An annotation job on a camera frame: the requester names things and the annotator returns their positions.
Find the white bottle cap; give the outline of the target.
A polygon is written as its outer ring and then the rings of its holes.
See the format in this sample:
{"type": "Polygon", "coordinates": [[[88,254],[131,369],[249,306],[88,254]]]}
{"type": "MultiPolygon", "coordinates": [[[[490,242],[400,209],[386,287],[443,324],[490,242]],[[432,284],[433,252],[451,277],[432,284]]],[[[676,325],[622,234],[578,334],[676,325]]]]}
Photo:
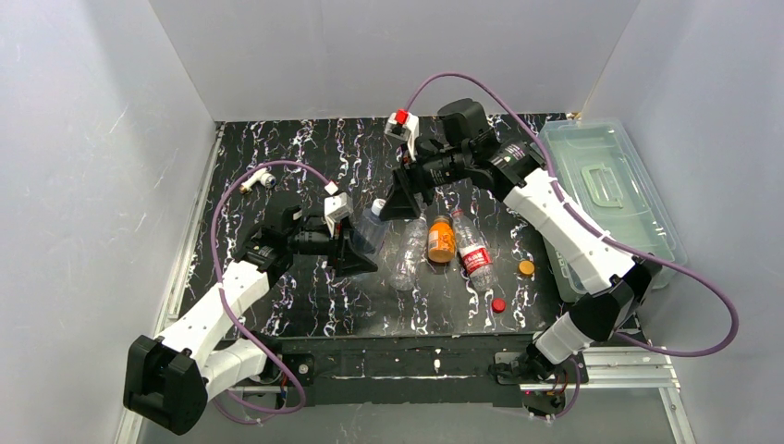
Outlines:
{"type": "Polygon", "coordinates": [[[385,199],[375,199],[371,206],[371,212],[373,215],[379,217],[381,215],[382,210],[386,204],[385,199]]]}

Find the clear blue-tinted bottle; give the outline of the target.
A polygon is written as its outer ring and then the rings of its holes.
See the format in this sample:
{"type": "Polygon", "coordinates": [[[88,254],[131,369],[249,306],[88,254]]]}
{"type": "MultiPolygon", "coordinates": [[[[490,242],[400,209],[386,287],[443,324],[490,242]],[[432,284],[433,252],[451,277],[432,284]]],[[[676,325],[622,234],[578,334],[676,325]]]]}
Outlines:
{"type": "Polygon", "coordinates": [[[352,235],[356,250],[365,255],[381,251],[389,228],[388,221],[372,214],[371,206],[372,203],[362,210],[352,235]]]}

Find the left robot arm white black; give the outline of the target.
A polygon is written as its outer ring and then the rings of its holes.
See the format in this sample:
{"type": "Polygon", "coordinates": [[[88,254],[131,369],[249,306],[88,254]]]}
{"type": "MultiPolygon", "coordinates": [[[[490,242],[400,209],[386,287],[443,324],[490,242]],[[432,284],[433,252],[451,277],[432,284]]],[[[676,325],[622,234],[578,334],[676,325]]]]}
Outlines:
{"type": "Polygon", "coordinates": [[[274,199],[237,248],[223,279],[177,322],[129,347],[123,405],[176,435],[190,431],[207,403],[240,381],[281,361],[258,334],[219,351],[216,345],[239,316],[288,271],[297,255],[324,256],[336,277],[376,271],[352,242],[353,205],[346,193],[307,212],[274,199]]]}

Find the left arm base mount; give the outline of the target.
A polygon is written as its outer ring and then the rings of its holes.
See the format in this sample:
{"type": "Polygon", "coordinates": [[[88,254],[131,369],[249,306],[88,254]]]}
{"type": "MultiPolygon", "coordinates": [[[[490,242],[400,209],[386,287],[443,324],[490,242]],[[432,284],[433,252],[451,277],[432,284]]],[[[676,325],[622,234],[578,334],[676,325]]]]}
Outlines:
{"type": "MultiPolygon", "coordinates": [[[[313,383],[315,360],[312,354],[282,354],[280,360],[287,366],[292,375],[299,380],[304,388],[309,387],[313,383]]],[[[243,407],[242,412],[244,414],[244,419],[250,424],[261,425],[279,415],[280,410],[285,410],[288,407],[288,399],[292,399],[294,404],[300,401],[300,395],[298,395],[293,378],[287,376],[283,371],[280,371],[278,391],[275,392],[274,395],[274,403],[272,406],[274,411],[272,413],[258,412],[253,409],[248,411],[243,407]]]]}

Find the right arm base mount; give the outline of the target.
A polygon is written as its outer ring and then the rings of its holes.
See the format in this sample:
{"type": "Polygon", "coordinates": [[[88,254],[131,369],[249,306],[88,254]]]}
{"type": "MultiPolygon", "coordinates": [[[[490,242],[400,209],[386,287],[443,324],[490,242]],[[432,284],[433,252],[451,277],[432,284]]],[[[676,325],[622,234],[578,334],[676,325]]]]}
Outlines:
{"type": "Polygon", "coordinates": [[[552,368],[528,360],[526,353],[498,352],[487,372],[499,385],[517,386],[529,419],[550,425],[565,416],[576,404],[589,382],[582,353],[552,368]]]}

